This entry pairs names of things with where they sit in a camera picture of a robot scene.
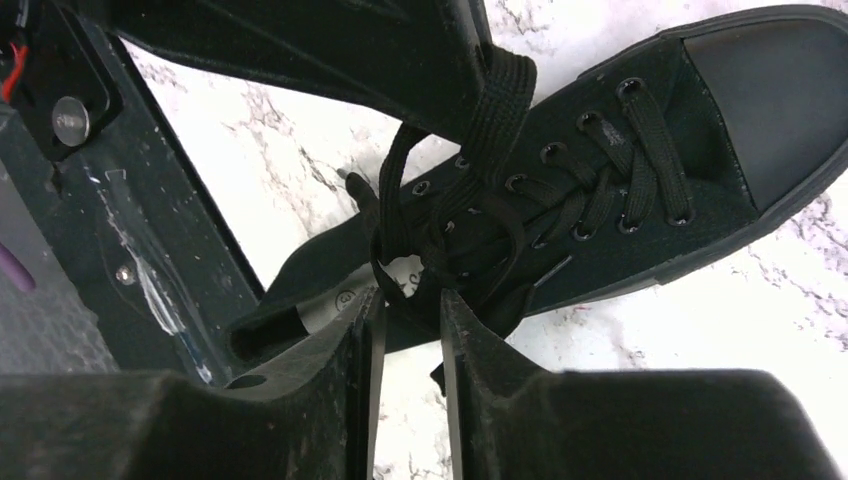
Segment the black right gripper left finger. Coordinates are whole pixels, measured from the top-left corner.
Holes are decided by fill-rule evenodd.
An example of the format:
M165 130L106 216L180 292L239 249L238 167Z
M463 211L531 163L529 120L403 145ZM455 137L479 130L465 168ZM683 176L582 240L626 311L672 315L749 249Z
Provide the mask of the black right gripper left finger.
M370 479L385 355L382 293L368 288L318 332L227 387L228 479Z

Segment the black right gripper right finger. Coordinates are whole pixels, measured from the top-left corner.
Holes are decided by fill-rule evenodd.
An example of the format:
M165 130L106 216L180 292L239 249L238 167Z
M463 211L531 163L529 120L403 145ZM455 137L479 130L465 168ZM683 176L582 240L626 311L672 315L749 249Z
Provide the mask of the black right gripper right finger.
M454 290L441 294L440 320L455 478L563 478L562 376L490 331Z

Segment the black canvas sneaker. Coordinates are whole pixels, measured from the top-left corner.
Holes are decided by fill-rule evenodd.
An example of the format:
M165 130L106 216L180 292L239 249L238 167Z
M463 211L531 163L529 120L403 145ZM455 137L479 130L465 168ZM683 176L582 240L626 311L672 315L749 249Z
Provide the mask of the black canvas sneaker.
M665 284L770 234L847 168L847 16L734 12L657 33L530 108L532 68L493 56L493 88L454 157L403 184L425 132L402 125L357 214L284 263L228 334L261 362L367 283L394 349L435 340L456 289L501 336L530 315Z

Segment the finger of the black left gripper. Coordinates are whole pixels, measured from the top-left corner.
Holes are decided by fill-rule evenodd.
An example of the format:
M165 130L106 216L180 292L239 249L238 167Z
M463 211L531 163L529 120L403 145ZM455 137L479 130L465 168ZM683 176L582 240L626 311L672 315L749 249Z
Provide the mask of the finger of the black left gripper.
M108 27L171 62L358 104L461 139L491 44L479 1L107 1Z

